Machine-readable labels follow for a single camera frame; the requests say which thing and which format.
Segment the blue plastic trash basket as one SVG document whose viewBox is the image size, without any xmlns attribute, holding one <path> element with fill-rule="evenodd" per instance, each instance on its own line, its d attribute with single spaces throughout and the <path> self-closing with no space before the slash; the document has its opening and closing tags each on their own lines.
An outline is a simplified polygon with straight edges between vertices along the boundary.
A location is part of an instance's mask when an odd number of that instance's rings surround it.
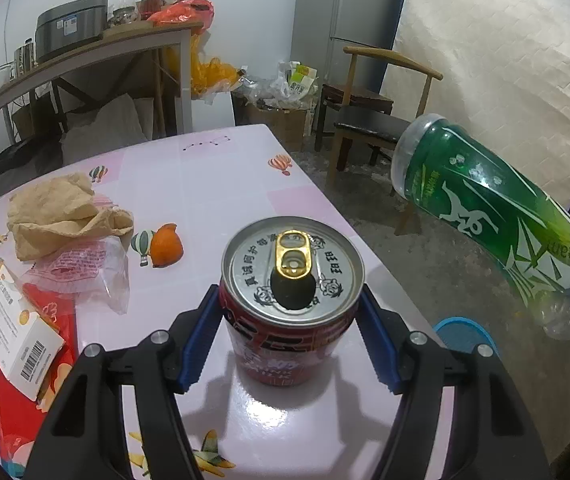
<svg viewBox="0 0 570 480">
<path fill-rule="evenodd" d="M 450 316 L 434 326 L 434 331 L 451 350 L 471 353 L 479 344 L 498 354 L 498 347 L 489 332 L 476 321 L 465 316 Z"/>
</svg>

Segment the orange peel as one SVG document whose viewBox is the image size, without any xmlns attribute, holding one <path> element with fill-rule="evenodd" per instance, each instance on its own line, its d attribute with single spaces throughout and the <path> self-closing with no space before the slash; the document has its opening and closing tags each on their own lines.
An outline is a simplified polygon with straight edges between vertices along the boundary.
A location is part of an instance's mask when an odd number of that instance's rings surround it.
<svg viewBox="0 0 570 480">
<path fill-rule="evenodd" d="M 161 226 L 151 238 L 149 255 L 153 266 L 162 268 L 178 262 L 184 254 L 180 237 L 175 223 Z"/>
</svg>

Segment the pink table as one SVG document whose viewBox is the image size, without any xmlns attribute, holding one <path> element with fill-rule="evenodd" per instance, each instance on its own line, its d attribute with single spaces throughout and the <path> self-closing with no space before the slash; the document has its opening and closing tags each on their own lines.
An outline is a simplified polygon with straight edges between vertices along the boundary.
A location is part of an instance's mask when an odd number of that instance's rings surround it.
<svg viewBox="0 0 570 480">
<path fill-rule="evenodd" d="M 130 298 L 125 314 L 109 307 L 79 307 L 82 349 L 98 342 L 106 350 L 136 346 L 155 330 L 169 330 L 183 310 L 195 309 L 221 275 L 223 249 L 247 224 L 276 214 L 327 223 L 355 244 L 366 283 L 381 307 L 398 309 L 408 326 L 434 336 L 425 318 L 370 247 L 296 165 L 289 176 L 268 165 L 285 150 L 264 126 L 203 131 L 133 145 L 53 172 L 72 174 L 108 168 L 99 194 L 132 211 L 136 232 L 177 223 L 184 256 L 172 266 L 140 266 L 128 249 Z M 0 198 L 0 235 L 8 232 L 8 198 Z M 11 234 L 0 258 L 17 275 Z M 381 385 L 358 326 L 340 339 L 320 377 L 299 387 L 276 388 L 236 369 L 227 327 L 221 323 L 203 373 L 177 396 L 185 434 L 193 448 L 217 430 L 219 448 L 235 468 L 224 478 L 196 469 L 204 479 L 372 479 L 400 397 Z M 1 466 L 1 479 L 11 479 Z"/>
</svg>

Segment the red snack bag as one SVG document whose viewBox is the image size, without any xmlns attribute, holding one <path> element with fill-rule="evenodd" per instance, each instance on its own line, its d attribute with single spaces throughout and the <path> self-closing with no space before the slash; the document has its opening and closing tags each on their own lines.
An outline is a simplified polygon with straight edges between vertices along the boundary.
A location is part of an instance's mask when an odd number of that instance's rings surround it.
<svg viewBox="0 0 570 480">
<path fill-rule="evenodd" d="M 23 478 L 40 427 L 78 356 L 72 295 L 26 284 L 24 296 L 42 315 L 13 311 L 18 339 L 12 365 L 0 367 L 0 462 L 16 479 Z"/>
</svg>

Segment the clear zip bag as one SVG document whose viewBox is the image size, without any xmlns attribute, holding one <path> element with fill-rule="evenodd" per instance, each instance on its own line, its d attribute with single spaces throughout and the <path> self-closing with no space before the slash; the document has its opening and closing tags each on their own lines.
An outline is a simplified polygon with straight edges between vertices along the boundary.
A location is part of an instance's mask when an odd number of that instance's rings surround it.
<svg viewBox="0 0 570 480">
<path fill-rule="evenodd" d="M 23 274 L 24 285 L 84 302 L 98 302 L 117 314 L 128 310 L 129 263 L 117 236 L 80 238 L 37 261 Z"/>
</svg>

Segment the yellow plastic bag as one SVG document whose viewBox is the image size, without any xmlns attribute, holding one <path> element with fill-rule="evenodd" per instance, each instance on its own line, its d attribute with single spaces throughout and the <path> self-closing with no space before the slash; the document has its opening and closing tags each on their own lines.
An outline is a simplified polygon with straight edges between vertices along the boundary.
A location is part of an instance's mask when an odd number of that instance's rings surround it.
<svg viewBox="0 0 570 480">
<path fill-rule="evenodd" d="M 199 57 L 200 36 L 191 37 L 191 90 L 193 98 L 205 99 L 212 93 L 232 90 L 242 72 L 220 58 L 203 62 Z"/>
</svg>

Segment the orange plastic bag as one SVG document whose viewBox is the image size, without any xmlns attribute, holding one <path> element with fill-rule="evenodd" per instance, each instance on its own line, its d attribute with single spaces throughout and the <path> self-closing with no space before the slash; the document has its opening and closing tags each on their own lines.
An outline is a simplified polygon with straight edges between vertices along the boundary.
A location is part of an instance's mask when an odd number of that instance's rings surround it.
<svg viewBox="0 0 570 480">
<path fill-rule="evenodd" d="M 215 17 L 215 8 L 209 0 L 178 0 L 157 11 L 147 19 L 155 26 L 200 22 L 202 32 L 208 29 Z"/>
</svg>

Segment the green plastic bottle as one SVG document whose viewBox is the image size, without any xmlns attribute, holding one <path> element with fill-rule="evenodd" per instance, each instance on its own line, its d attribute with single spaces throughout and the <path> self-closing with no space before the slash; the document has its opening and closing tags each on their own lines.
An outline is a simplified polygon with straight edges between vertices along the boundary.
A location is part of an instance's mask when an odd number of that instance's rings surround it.
<svg viewBox="0 0 570 480">
<path fill-rule="evenodd" d="M 548 336 L 570 340 L 570 213 L 438 114 L 400 136 L 391 181 L 408 202 L 482 247 Z"/>
</svg>

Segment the red drink can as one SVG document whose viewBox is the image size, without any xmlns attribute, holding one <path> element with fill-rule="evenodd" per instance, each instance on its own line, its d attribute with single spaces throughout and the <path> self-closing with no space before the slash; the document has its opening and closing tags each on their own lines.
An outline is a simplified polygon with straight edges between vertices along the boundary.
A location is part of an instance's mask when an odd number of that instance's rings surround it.
<svg viewBox="0 0 570 480">
<path fill-rule="evenodd" d="M 309 380 L 353 319 L 363 260 L 331 226 L 295 216 L 265 218 L 224 249 L 219 300 L 239 367 L 263 384 Z"/>
</svg>

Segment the wooden chair black seat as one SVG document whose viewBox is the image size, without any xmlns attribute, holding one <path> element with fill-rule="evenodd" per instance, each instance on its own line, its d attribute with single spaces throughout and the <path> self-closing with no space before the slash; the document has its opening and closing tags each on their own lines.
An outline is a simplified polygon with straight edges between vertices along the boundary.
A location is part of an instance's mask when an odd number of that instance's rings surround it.
<svg viewBox="0 0 570 480">
<path fill-rule="evenodd" d="M 378 155 L 382 148 L 396 151 L 401 134 L 410 125 L 404 119 L 350 104 L 359 56 L 375 58 L 375 60 L 384 61 L 387 65 L 400 66 L 426 76 L 419 106 L 416 110 L 417 117 L 425 113 L 432 81 L 443 79 L 443 74 L 437 70 L 415 62 L 393 50 L 348 46 L 343 48 L 343 52 L 350 54 L 351 60 L 345 90 L 343 90 L 343 99 L 335 121 L 336 131 L 325 182 L 325 188 L 328 190 L 335 188 L 338 172 L 345 169 L 349 148 L 353 142 L 366 143 L 373 150 L 374 155 Z"/>
</svg>

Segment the grey refrigerator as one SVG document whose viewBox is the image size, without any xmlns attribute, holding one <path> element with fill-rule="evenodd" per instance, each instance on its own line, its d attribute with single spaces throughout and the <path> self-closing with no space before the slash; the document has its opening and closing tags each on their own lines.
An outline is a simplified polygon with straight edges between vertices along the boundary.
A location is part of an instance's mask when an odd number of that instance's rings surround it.
<svg viewBox="0 0 570 480">
<path fill-rule="evenodd" d="M 348 46 L 390 49 L 402 0 L 296 0 L 291 59 L 317 70 L 321 84 L 347 79 Z"/>
</svg>

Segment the brown paper bag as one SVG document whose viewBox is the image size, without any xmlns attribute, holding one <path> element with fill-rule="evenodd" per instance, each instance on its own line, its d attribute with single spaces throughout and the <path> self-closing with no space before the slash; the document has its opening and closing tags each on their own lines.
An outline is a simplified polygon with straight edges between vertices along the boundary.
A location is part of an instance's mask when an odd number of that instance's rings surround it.
<svg viewBox="0 0 570 480">
<path fill-rule="evenodd" d="M 21 188 L 8 202 L 8 230 L 20 261 L 54 254 L 74 240 L 132 233 L 133 214 L 96 194 L 82 172 Z"/>
</svg>

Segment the grey rice cooker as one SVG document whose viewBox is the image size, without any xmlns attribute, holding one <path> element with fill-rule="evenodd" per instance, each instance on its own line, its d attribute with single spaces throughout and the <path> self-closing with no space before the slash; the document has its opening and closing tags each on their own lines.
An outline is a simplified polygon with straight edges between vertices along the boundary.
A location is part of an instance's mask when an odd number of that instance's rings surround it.
<svg viewBox="0 0 570 480">
<path fill-rule="evenodd" d="M 75 0 L 39 15 L 36 61 L 41 64 L 103 37 L 108 0 Z"/>
</svg>

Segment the cardboard box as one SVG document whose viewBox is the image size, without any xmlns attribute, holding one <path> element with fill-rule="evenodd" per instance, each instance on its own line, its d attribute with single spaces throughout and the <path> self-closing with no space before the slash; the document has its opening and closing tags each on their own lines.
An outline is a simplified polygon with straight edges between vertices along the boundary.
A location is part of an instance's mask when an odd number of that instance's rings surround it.
<svg viewBox="0 0 570 480">
<path fill-rule="evenodd" d="M 246 114 L 251 124 L 264 124 L 287 151 L 301 151 L 305 136 L 311 131 L 312 112 L 300 108 L 259 108 L 248 104 Z"/>
</svg>

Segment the white orange medicine box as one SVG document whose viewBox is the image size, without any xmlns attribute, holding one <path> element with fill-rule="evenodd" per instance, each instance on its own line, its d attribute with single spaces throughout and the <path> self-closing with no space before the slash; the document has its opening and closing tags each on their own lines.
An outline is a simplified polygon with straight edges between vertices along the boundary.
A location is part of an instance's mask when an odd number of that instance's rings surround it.
<svg viewBox="0 0 570 480">
<path fill-rule="evenodd" d="M 58 330 L 27 299 L 0 259 L 0 370 L 27 399 L 38 398 L 55 356 L 64 347 Z"/>
</svg>

